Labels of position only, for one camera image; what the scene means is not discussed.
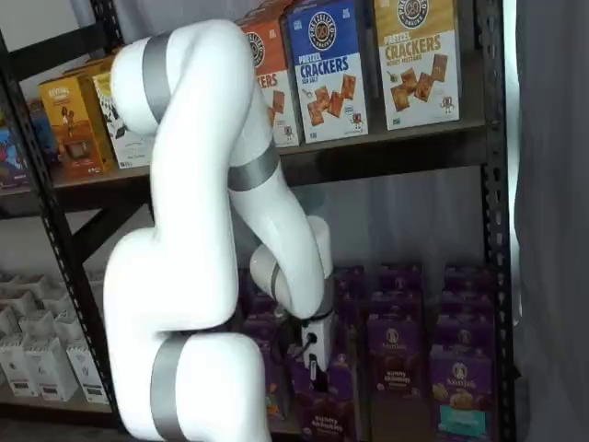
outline brand logo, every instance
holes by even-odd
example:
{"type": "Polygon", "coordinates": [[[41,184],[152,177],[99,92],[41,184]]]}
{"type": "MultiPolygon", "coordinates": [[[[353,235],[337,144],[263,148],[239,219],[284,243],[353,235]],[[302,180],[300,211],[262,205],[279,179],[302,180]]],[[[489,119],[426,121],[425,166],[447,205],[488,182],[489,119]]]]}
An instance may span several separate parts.
{"type": "Polygon", "coordinates": [[[452,374],[458,380],[465,380],[468,375],[467,366],[460,362],[456,362],[452,367],[452,374]]]}
{"type": "Polygon", "coordinates": [[[418,28],[429,11],[429,0],[398,0],[398,19],[405,28],[418,28]]]}
{"type": "Polygon", "coordinates": [[[326,51],[335,41],[336,27],[333,17],[327,12],[317,12],[309,22],[309,39],[319,51],[326,51]]]}
{"type": "Polygon", "coordinates": [[[390,343],[398,343],[398,331],[395,329],[387,330],[387,341],[390,343]]]}
{"type": "Polygon", "coordinates": [[[255,32],[248,32],[249,47],[251,48],[251,54],[254,57],[254,66],[258,67],[264,61],[264,42],[260,36],[255,32]]]}

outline cardboard box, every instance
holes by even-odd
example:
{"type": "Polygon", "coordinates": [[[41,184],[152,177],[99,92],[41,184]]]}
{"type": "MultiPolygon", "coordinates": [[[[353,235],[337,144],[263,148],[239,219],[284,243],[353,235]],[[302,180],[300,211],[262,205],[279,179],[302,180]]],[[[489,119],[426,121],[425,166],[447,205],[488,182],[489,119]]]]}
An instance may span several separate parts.
{"type": "Polygon", "coordinates": [[[434,345],[430,370],[436,440],[494,440],[491,360],[473,349],[434,345]]]}
{"type": "Polygon", "coordinates": [[[458,120],[455,0],[375,0],[388,130],[458,120]]]}
{"type": "Polygon", "coordinates": [[[131,132],[122,122],[110,92],[110,72],[95,75],[92,80],[119,168],[149,166],[156,139],[131,132]]]}
{"type": "Polygon", "coordinates": [[[37,311],[32,292],[25,288],[7,288],[0,291],[0,306],[12,307],[18,320],[37,311]]]}
{"type": "Polygon", "coordinates": [[[92,78],[84,70],[39,85],[64,174],[69,180],[96,175],[114,164],[92,78]]]}
{"type": "Polygon", "coordinates": [[[18,327],[18,321],[12,308],[9,306],[0,307],[0,338],[20,332],[21,329],[18,327]]]}
{"type": "Polygon", "coordinates": [[[92,403],[109,404],[109,398],[102,386],[96,364],[85,340],[73,341],[67,345],[67,356],[70,359],[77,380],[82,386],[86,400],[92,403]]]}
{"type": "Polygon", "coordinates": [[[368,134],[362,8],[304,0],[287,17],[306,141],[368,134]]]}
{"type": "Polygon", "coordinates": [[[30,338],[23,333],[15,333],[0,340],[0,366],[17,397],[37,397],[40,394],[32,365],[25,355],[25,345],[29,342],[30,338]]]}
{"type": "Polygon", "coordinates": [[[77,391],[75,375],[59,339],[31,339],[25,354],[46,401],[69,401],[77,391]]]}
{"type": "Polygon", "coordinates": [[[295,75],[287,54],[286,29],[281,17],[290,2],[266,3],[238,22],[248,36],[256,76],[268,105],[277,147],[299,145],[302,125],[295,75]]]}
{"type": "Polygon", "coordinates": [[[84,331],[80,325],[80,320],[75,313],[64,311],[53,324],[55,333],[62,345],[67,346],[69,343],[84,341],[84,331]]]}
{"type": "Polygon", "coordinates": [[[0,187],[15,187],[25,182],[27,172],[12,135],[6,127],[0,127],[0,187]]]}
{"type": "Polygon", "coordinates": [[[52,291],[50,295],[43,299],[43,306],[55,317],[64,311],[75,314],[74,303],[67,290],[52,291]]]}
{"type": "Polygon", "coordinates": [[[49,310],[37,310],[23,316],[18,325],[31,338],[52,338],[55,336],[53,315],[49,310]]]}

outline snack package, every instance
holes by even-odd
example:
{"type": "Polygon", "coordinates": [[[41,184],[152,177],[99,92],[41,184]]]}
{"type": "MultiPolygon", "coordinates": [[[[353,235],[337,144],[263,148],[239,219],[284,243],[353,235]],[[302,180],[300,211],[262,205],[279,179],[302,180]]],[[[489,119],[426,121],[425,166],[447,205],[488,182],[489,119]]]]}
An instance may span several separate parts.
{"type": "Polygon", "coordinates": [[[436,440],[493,440],[491,360],[480,350],[435,344],[430,370],[436,440]]]}
{"type": "Polygon", "coordinates": [[[110,72],[97,74],[92,77],[92,80],[119,168],[149,166],[156,139],[153,136],[136,134],[122,122],[110,92],[110,72]]]}
{"type": "Polygon", "coordinates": [[[76,70],[41,83],[39,92],[65,177],[75,180],[110,170],[114,160],[92,77],[76,70]]]}
{"type": "Polygon", "coordinates": [[[69,401],[77,391],[77,382],[59,339],[31,339],[25,345],[25,355],[43,399],[69,401]]]}
{"type": "Polygon", "coordinates": [[[327,392],[312,389],[309,370],[300,353],[301,348],[296,345],[288,351],[303,439],[357,441],[354,402],[358,395],[353,380],[356,368],[346,355],[345,346],[334,344],[327,392]]]}
{"type": "Polygon", "coordinates": [[[265,2],[237,24],[248,36],[258,83],[277,147],[300,145],[301,119],[282,15],[290,1],[265,2]]]}
{"type": "Polygon", "coordinates": [[[374,0],[388,130],[458,120],[455,0],[374,0]]]}
{"type": "Polygon", "coordinates": [[[306,141],[368,134],[362,8],[303,0],[287,18],[306,141]]]}
{"type": "Polygon", "coordinates": [[[423,397],[422,326],[409,312],[373,313],[366,322],[372,380],[378,391],[423,397]]]}
{"type": "Polygon", "coordinates": [[[0,187],[15,187],[27,182],[25,165],[7,127],[0,127],[0,187]]]}

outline box label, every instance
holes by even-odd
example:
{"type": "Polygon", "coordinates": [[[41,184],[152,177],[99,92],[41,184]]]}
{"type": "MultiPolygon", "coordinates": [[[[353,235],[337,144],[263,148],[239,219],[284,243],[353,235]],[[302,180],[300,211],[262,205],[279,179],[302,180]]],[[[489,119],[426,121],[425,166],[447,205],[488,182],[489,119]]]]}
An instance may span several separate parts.
{"type": "Polygon", "coordinates": [[[306,141],[367,134],[354,3],[303,3],[288,26],[306,141]]]}
{"type": "Polygon", "coordinates": [[[387,128],[459,118],[454,0],[375,0],[387,128]]]}

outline cracker box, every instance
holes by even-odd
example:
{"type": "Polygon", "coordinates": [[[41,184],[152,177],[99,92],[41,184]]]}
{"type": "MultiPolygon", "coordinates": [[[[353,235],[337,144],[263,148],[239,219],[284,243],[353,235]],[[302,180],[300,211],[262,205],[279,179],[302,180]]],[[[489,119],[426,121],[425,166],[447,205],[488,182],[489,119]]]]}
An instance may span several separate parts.
{"type": "Polygon", "coordinates": [[[413,316],[373,313],[366,322],[372,381],[378,391],[423,396],[422,326],[413,316]]]}
{"type": "Polygon", "coordinates": [[[361,15],[353,0],[305,0],[288,14],[308,143],[368,134],[361,15]]]}
{"type": "Polygon", "coordinates": [[[455,0],[375,0],[388,130],[459,118],[455,0]]]}
{"type": "Polygon", "coordinates": [[[474,349],[434,345],[430,370],[436,440],[493,440],[491,360],[474,349]]]}
{"type": "Polygon", "coordinates": [[[87,342],[84,339],[70,342],[67,345],[67,357],[69,357],[77,380],[82,386],[86,400],[108,405],[109,398],[98,375],[87,342]]]}
{"type": "Polygon", "coordinates": [[[25,346],[30,338],[15,333],[0,340],[0,365],[12,392],[17,397],[37,397],[39,385],[33,377],[33,367],[25,355],[25,346]]]}
{"type": "Polygon", "coordinates": [[[302,141],[298,94],[289,57],[285,51],[285,29],[281,15],[287,3],[266,5],[245,17],[239,26],[248,36],[256,76],[268,106],[268,118],[278,147],[302,141]]]}
{"type": "Polygon", "coordinates": [[[0,338],[14,333],[20,333],[18,321],[12,308],[9,306],[0,307],[0,338]]]}
{"type": "Polygon", "coordinates": [[[25,164],[20,159],[12,135],[0,127],[0,187],[15,187],[27,182],[25,164]]]}
{"type": "Polygon", "coordinates": [[[67,402],[74,396],[75,375],[57,337],[31,339],[25,354],[45,401],[67,402]]]}
{"type": "Polygon", "coordinates": [[[149,166],[156,139],[153,136],[136,134],[130,131],[122,122],[110,92],[110,72],[98,74],[93,76],[92,79],[119,168],[128,169],[149,166]]]}
{"type": "Polygon", "coordinates": [[[114,164],[92,78],[84,71],[39,85],[40,97],[69,180],[96,175],[114,164]]]}

